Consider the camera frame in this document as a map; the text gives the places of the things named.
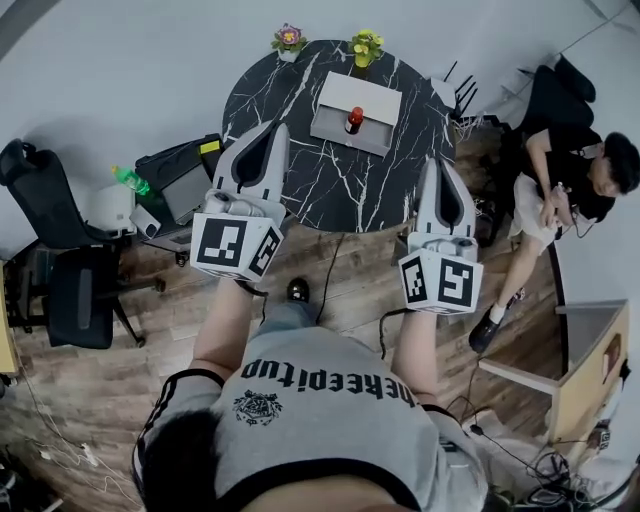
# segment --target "black and white marker cube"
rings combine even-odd
[[[451,315],[475,311],[482,282],[480,263],[418,249],[399,261],[407,308]]]
[[[191,266],[207,274],[259,282],[283,240],[269,217],[197,213]]]

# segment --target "black chair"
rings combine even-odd
[[[487,155],[480,159],[480,165],[487,170],[490,182],[495,186],[495,192],[480,194],[495,204],[490,234],[488,238],[478,241],[481,247],[493,244],[505,215],[513,215],[513,186],[522,171],[524,143],[527,139],[556,123],[591,126],[593,111],[587,101],[593,100],[593,84],[564,57],[556,64],[555,70],[548,66],[537,69],[522,123],[501,137],[500,161],[494,164]]]
[[[29,219],[50,249],[70,249],[55,256],[44,291],[44,317],[23,325],[46,325],[52,346],[106,349],[113,339],[113,313],[140,347],[118,295],[141,288],[164,290],[161,280],[125,284],[118,279],[124,239],[114,239],[88,225],[78,212],[62,164],[53,151],[36,151],[16,139],[0,153],[0,185]]]

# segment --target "black shirt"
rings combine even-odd
[[[584,149],[602,142],[600,135],[583,126],[552,125],[549,127],[551,151],[547,153],[549,180],[553,189],[558,183],[570,188],[569,202],[587,219],[602,221],[613,207],[615,199],[596,194],[589,179],[592,158],[585,158]],[[538,182],[531,165],[525,173]]]

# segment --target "potted plant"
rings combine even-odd
[[[302,36],[302,30],[285,23],[274,35],[275,41],[271,43],[271,48],[278,50],[281,60],[295,62],[307,42],[307,38]]]
[[[366,68],[382,55],[384,39],[371,29],[364,29],[351,38],[349,50],[356,54],[356,66]]]

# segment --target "round table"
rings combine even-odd
[[[354,67],[345,41],[313,41],[293,64],[274,52],[242,75],[224,109],[227,143],[265,121],[287,124],[291,144],[282,202],[302,224],[323,231],[362,233],[405,222],[426,158],[455,158],[450,109],[429,80],[389,53],[366,71],[366,80],[402,92],[386,157],[311,137],[327,73],[350,75]]]

